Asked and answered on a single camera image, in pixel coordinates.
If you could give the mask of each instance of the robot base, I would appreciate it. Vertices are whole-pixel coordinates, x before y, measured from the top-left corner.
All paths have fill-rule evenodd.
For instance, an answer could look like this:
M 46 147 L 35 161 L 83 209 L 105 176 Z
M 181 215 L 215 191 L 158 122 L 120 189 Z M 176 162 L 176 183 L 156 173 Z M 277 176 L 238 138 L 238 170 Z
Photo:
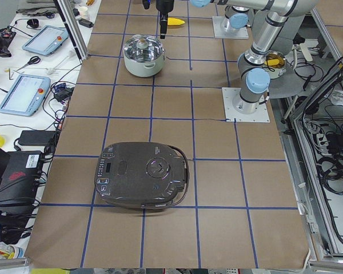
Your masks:
M 249 39 L 248 31 L 246 27 L 242 27 L 239 30 L 225 31 L 223 27 L 221 27 L 222 21 L 224 21 L 225 17 L 223 16 L 212 16 L 212 23 L 213 23 L 213 30 L 215 33 L 215 38 L 226 38 L 226 39 Z
M 225 118 L 230 122 L 253 122 L 269 123 L 269 115 L 266 104 L 260 104 L 256 112 L 252 114 L 243 114 L 238 112 L 233 106 L 233 99 L 240 92 L 240 88 L 223 87 L 222 96 L 224 98 Z

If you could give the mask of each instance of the gray floor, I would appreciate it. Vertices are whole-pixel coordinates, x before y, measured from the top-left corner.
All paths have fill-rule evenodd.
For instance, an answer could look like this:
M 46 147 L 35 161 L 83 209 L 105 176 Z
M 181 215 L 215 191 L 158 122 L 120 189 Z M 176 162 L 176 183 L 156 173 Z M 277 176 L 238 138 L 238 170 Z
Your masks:
M 15 17 L 18 0 L 0 0 L 0 29 L 7 27 Z

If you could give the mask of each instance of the scissors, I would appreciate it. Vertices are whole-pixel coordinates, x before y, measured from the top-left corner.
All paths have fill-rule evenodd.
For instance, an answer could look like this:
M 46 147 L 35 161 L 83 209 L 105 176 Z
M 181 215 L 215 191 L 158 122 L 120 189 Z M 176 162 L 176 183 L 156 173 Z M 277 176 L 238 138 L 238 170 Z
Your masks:
M 40 57 L 39 56 L 33 56 L 29 59 L 29 61 L 24 65 L 22 66 L 21 68 L 17 69 L 18 70 L 21 70 L 21 69 L 24 69 L 26 66 L 29 66 L 29 65 L 33 65 L 33 64 L 38 64 L 39 62 L 41 61 Z

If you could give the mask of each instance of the paper cup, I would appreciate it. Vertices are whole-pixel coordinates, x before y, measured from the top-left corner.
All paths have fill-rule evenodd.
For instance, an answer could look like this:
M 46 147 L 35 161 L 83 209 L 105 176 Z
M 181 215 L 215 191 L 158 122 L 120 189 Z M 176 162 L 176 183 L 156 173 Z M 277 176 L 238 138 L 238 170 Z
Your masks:
M 87 7 L 84 7 L 84 6 L 78 7 L 78 11 L 80 13 L 81 18 L 86 19 L 86 20 L 90 19 L 89 11 L 87 10 Z

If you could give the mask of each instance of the barcode sticker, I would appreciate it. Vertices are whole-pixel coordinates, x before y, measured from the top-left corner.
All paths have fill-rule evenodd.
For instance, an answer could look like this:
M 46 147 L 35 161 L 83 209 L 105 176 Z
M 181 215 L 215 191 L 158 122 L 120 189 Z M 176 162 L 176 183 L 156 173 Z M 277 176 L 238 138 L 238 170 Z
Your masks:
M 34 168 L 37 167 L 39 155 L 29 155 L 27 160 L 26 168 Z

